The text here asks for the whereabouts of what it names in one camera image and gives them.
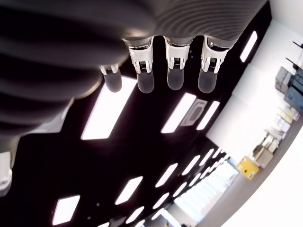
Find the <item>white wall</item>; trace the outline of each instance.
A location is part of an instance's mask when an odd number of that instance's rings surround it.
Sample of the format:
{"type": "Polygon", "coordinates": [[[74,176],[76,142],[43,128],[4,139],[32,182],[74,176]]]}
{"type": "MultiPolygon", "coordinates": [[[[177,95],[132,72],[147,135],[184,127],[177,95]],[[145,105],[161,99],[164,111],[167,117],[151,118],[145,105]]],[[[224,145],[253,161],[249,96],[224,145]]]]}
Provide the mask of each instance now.
{"type": "Polygon", "coordinates": [[[303,36],[303,1],[270,0],[272,18],[303,36]]]}
{"type": "Polygon", "coordinates": [[[272,21],[251,64],[249,64],[207,137],[236,162],[250,153],[264,137],[284,95],[275,89],[281,66],[294,73],[286,57],[301,65],[303,37],[272,21]]]}
{"type": "Polygon", "coordinates": [[[303,226],[303,128],[272,173],[222,227],[303,226]]]}

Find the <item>black ceiling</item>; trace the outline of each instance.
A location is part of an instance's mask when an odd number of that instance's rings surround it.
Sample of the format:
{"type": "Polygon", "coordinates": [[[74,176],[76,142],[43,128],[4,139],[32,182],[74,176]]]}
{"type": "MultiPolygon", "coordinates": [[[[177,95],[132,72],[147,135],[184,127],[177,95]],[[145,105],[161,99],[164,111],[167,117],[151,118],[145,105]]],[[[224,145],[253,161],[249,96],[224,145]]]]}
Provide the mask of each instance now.
{"type": "MultiPolygon", "coordinates": [[[[164,193],[170,192],[167,201],[172,201],[174,191],[199,170],[196,165],[188,175],[181,176],[191,159],[201,155],[201,161],[209,149],[217,148],[205,134],[230,98],[270,21],[268,3],[228,52],[216,88],[210,94],[201,93],[197,86],[203,37],[196,37],[192,42],[184,86],[173,91],[167,85],[164,39],[158,36],[153,45],[155,88],[150,94],[134,89],[108,139],[80,140],[101,87],[89,97],[75,101],[60,133],[23,137],[13,169],[12,187],[6,197],[0,198],[0,226],[51,226],[57,200],[76,194],[81,198],[73,219],[62,226],[97,227],[110,218],[128,216],[140,206],[145,206],[140,215],[144,218],[154,212],[153,205],[164,193]],[[257,31],[258,40],[247,62],[242,63],[239,56],[253,30],[257,31]],[[219,101],[220,106],[202,131],[196,131],[198,121],[194,126],[178,127],[172,134],[161,134],[185,92],[207,100],[206,109],[213,100],[219,101]],[[155,188],[167,167],[176,162],[179,165],[173,176],[155,188]],[[135,194],[116,206],[115,201],[127,181],[141,175],[143,181],[135,194]]],[[[130,59],[120,70],[124,75],[135,77],[130,59]]]]}

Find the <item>box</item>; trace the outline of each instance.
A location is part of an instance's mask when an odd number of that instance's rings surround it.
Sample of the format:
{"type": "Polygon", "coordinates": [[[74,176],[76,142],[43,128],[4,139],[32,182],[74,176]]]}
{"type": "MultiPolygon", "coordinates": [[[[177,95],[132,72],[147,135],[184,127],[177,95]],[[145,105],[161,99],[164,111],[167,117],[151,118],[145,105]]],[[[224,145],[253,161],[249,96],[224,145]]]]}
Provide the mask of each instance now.
{"type": "Polygon", "coordinates": [[[259,171],[259,167],[249,157],[244,156],[241,162],[236,166],[240,173],[251,180],[259,171]]]}
{"type": "Polygon", "coordinates": [[[272,135],[269,134],[269,135],[266,137],[266,139],[264,140],[264,142],[262,143],[262,146],[268,148],[273,140],[274,140],[274,137],[273,137],[272,135]]]}
{"type": "Polygon", "coordinates": [[[303,96],[294,87],[289,88],[285,94],[284,100],[294,109],[303,113],[303,96]]]}
{"type": "Polygon", "coordinates": [[[263,147],[260,152],[255,156],[255,162],[257,162],[262,168],[265,168],[270,160],[273,158],[272,152],[263,147]]]}
{"type": "Polygon", "coordinates": [[[291,77],[291,73],[285,68],[281,67],[278,74],[276,75],[276,84],[275,87],[278,91],[285,94],[288,90],[288,82],[291,77]]]}
{"type": "Polygon", "coordinates": [[[268,147],[268,150],[271,152],[271,153],[273,153],[275,150],[276,150],[276,148],[279,146],[279,141],[278,140],[274,140],[274,141],[272,141],[272,143],[269,145],[269,147],[268,147]]]}

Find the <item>robotic hand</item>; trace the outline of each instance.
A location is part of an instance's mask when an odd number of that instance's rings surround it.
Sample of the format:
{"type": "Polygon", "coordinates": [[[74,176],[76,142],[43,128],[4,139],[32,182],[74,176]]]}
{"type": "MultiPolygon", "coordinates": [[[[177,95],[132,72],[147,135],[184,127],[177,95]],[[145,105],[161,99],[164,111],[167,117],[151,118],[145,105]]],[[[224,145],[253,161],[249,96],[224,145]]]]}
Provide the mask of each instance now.
{"type": "Polygon", "coordinates": [[[188,51],[203,35],[198,86],[211,92],[229,49],[266,0],[0,0],[0,192],[18,141],[102,81],[123,86],[131,56],[138,87],[154,88],[153,37],[165,39],[168,86],[182,87],[188,51]]]}

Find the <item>white light panel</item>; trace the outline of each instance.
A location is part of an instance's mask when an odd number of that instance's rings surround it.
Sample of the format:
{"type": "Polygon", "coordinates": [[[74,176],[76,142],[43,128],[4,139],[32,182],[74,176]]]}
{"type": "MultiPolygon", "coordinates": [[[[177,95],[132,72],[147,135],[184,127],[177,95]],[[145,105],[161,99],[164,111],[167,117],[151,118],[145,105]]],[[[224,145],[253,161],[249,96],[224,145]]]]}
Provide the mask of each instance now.
{"type": "Polygon", "coordinates": [[[145,220],[139,221],[137,225],[135,225],[134,227],[141,227],[143,226],[145,220]]]}
{"type": "Polygon", "coordinates": [[[188,164],[188,166],[186,167],[186,169],[183,171],[182,176],[186,175],[189,173],[189,171],[194,167],[194,165],[196,164],[196,162],[199,160],[200,155],[197,155],[193,158],[193,160],[191,160],[191,162],[188,164]]]}
{"type": "Polygon", "coordinates": [[[219,164],[222,164],[225,161],[225,159],[222,157],[220,158],[219,164]]]}
{"type": "Polygon", "coordinates": [[[100,226],[98,226],[98,227],[109,227],[109,222],[104,223],[104,224],[102,224],[102,225],[100,225],[100,226]]]}
{"type": "Polygon", "coordinates": [[[133,221],[135,221],[135,219],[141,214],[141,212],[143,211],[144,207],[140,207],[138,209],[136,209],[131,216],[126,220],[126,224],[131,223],[133,221]]]}
{"type": "Polygon", "coordinates": [[[189,187],[194,185],[194,183],[199,179],[200,175],[201,175],[201,173],[198,173],[198,174],[194,177],[194,179],[193,179],[193,180],[191,181],[191,183],[189,184],[189,187]]]}
{"type": "Polygon", "coordinates": [[[109,137],[136,83],[135,79],[122,77],[122,88],[116,93],[111,92],[106,84],[103,85],[84,128],[82,140],[109,137]]]}
{"type": "Polygon", "coordinates": [[[217,151],[214,153],[213,158],[216,158],[218,154],[221,152],[222,148],[218,148],[217,151]]]}
{"type": "Polygon", "coordinates": [[[214,163],[214,167],[217,168],[219,166],[219,162],[214,163]]]}
{"type": "Polygon", "coordinates": [[[168,169],[165,171],[161,179],[157,182],[156,188],[160,187],[161,185],[164,185],[167,179],[170,177],[170,175],[174,172],[174,170],[177,168],[178,163],[175,163],[168,167],[168,169]]]}
{"type": "Polygon", "coordinates": [[[185,93],[181,98],[180,102],[178,103],[177,107],[175,108],[172,115],[169,117],[168,121],[164,125],[161,133],[172,133],[176,130],[180,122],[182,121],[183,117],[190,109],[192,103],[196,99],[195,95],[185,93]]]}
{"type": "Polygon", "coordinates": [[[176,190],[176,192],[172,195],[172,197],[176,197],[177,195],[179,195],[180,192],[185,188],[186,185],[187,185],[187,182],[184,182],[184,183],[176,190]]]}
{"type": "Polygon", "coordinates": [[[202,129],[205,128],[205,126],[207,125],[207,123],[209,122],[209,120],[212,118],[214,112],[218,108],[219,104],[220,104],[220,102],[213,101],[212,105],[210,106],[210,108],[206,112],[206,114],[203,117],[202,121],[199,123],[199,125],[197,127],[197,130],[202,130],[202,129]]]}
{"type": "Polygon", "coordinates": [[[133,192],[139,186],[142,179],[143,176],[139,176],[137,178],[129,180],[129,182],[126,184],[125,188],[119,195],[118,199],[116,200],[115,205],[128,201],[129,198],[132,196],[133,192]]]}
{"type": "Polygon", "coordinates": [[[155,215],[152,216],[151,219],[155,220],[162,213],[162,211],[164,211],[164,208],[161,208],[160,210],[158,210],[157,213],[155,213],[155,215]]]}
{"type": "Polygon", "coordinates": [[[167,212],[167,210],[164,210],[161,215],[173,226],[173,227],[181,227],[180,223],[167,212]]]}
{"type": "Polygon", "coordinates": [[[209,172],[213,171],[217,164],[218,164],[218,162],[215,162],[215,163],[212,165],[212,167],[209,169],[209,172]]]}
{"type": "Polygon", "coordinates": [[[250,51],[252,50],[256,40],[257,40],[258,36],[257,36],[257,33],[255,31],[252,32],[251,36],[250,36],[250,39],[248,40],[241,56],[240,56],[240,59],[242,62],[245,62],[250,51]]]}
{"type": "Polygon", "coordinates": [[[205,164],[205,162],[209,159],[209,157],[212,155],[214,149],[210,149],[207,154],[204,156],[204,158],[202,159],[202,161],[200,162],[199,166],[203,166],[205,164]]]}
{"type": "Polygon", "coordinates": [[[205,177],[205,175],[208,173],[209,170],[210,170],[210,166],[204,171],[204,173],[202,173],[202,175],[200,176],[200,179],[205,177]]]}
{"type": "Polygon", "coordinates": [[[53,226],[65,223],[71,220],[72,215],[78,205],[80,196],[72,196],[65,199],[59,199],[56,210],[53,215],[53,226]]]}
{"type": "Polygon", "coordinates": [[[169,196],[169,192],[162,195],[161,198],[156,202],[156,204],[152,207],[153,209],[157,209],[169,196]]]}

